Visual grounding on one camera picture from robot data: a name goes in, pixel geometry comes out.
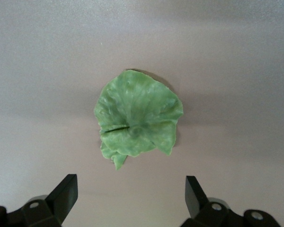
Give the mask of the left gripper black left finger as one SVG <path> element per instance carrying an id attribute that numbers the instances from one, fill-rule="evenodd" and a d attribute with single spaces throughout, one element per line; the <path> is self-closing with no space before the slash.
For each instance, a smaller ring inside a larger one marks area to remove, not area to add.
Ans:
<path id="1" fill-rule="evenodd" d="M 0 227 L 61 227 L 77 199 L 77 175 L 68 174 L 49 195 L 31 198 L 18 210 L 0 206 Z"/>

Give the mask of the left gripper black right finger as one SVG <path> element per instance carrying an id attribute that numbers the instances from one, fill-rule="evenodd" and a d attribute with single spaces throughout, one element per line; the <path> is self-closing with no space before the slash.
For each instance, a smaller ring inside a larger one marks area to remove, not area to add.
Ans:
<path id="1" fill-rule="evenodd" d="M 220 199 L 208 198 L 195 176 L 187 176 L 185 202 L 190 218 L 183 227 L 279 227 L 276 219 L 262 210 L 246 210 L 242 216 Z"/>

